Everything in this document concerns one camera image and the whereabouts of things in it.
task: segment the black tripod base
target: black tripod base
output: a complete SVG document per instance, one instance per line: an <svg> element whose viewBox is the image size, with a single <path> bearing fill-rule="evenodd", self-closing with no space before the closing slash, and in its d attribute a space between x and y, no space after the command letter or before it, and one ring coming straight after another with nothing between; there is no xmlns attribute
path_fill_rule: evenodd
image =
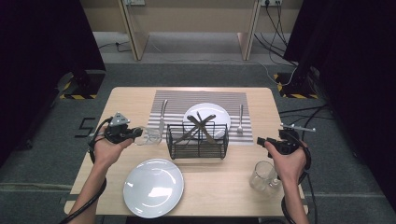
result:
<svg viewBox="0 0 396 224"><path fill-rule="evenodd" d="M310 99L318 98L309 85L307 78L302 80L297 79L296 81L293 79L293 81L290 81L292 78L291 75L292 73L278 73L275 75L275 80L277 83L279 83L277 88L282 97Z"/></svg>
<svg viewBox="0 0 396 224"><path fill-rule="evenodd" d="M85 100L96 98L105 74L87 74L90 79L89 85L81 87L76 80L71 77L61 95L61 99Z"/></svg>

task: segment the power outlet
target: power outlet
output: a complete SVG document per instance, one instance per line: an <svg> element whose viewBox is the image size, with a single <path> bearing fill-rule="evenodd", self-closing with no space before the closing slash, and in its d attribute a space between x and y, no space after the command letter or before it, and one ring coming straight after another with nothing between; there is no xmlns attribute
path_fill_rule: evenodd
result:
<svg viewBox="0 0 396 224"><path fill-rule="evenodd" d="M126 6L144 6L145 0L124 0Z"/></svg>
<svg viewBox="0 0 396 224"><path fill-rule="evenodd" d="M266 0L262 0L262 7L265 7L265 1ZM268 0L268 2L270 2L268 7L282 6L282 0Z"/></svg>

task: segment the knife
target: knife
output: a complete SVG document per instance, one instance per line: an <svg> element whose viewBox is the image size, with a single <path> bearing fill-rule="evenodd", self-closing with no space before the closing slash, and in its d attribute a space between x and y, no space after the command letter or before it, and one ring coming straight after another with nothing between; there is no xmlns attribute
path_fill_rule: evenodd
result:
<svg viewBox="0 0 396 224"><path fill-rule="evenodd" d="M202 125L194 116L188 115L187 119L195 124L206 135L206 140L211 144L217 144L216 140L207 132L205 125Z"/></svg>
<svg viewBox="0 0 396 224"><path fill-rule="evenodd" d="M163 128L165 127L165 121L163 120L163 114L165 113L166 104L168 104L168 100L163 100L163 106L161 107L161 118L160 118L160 135L163 135Z"/></svg>
<svg viewBox="0 0 396 224"><path fill-rule="evenodd" d="M206 119L202 120L201 124L205 126L210 120L214 119L215 117L216 117L216 115L214 115L214 114L209 115ZM195 125L195 127L191 128L191 130L189 130L187 133L183 134L183 136L181 136L181 138L177 139L174 144L179 143L179 142L183 141L184 139L190 137L191 134L197 129L198 129L198 126Z"/></svg>

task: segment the glass cup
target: glass cup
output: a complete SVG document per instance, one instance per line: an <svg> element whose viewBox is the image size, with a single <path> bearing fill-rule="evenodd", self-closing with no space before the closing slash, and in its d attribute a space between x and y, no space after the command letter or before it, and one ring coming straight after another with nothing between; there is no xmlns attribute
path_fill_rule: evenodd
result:
<svg viewBox="0 0 396 224"><path fill-rule="evenodd" d="M271 183L275 179L276 171L274 166L268 161L259 161L254 167L249 184L257 191L265 191L267 187L272 187Z"/></svg>
<svg viewBox="0 0 396 224"><path fill-rule="evenodd" d="M151 129L146 127L138 128L143 130L142 135L134 139L134 143L138 146L157 145L161 143L163 137L158 129Z"/></svg>

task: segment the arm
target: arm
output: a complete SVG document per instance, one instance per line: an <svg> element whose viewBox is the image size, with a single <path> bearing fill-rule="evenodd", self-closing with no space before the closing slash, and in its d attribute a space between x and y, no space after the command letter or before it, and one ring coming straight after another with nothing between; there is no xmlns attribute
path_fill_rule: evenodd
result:
<svg viewBox="0 0 396 224"><path fill-rule="evenodd" d="M112 144L105 138L102 138L103 136L96 138L98 141L96 142L94 149L95 164L82 187L81 193L78 195L75 204L70 210L69 215L77 211L99 191L105 181L108 168L110 168L110 166L119 159L121 152L133 142L132 139L127 139L119 144ZM71 220L70 223L94 223L96 207L97 201L79 216Z"/></svg>
<svg viewBox="0 0 396 224"><path fill-rule="evenodd" d="M298 189L298 180L305 166L303 150L299 148L290 155L281 155L271 143L265 142L264 145L272 155L276 173L282 180L288 213L296 223L309 223Z"/></svg>

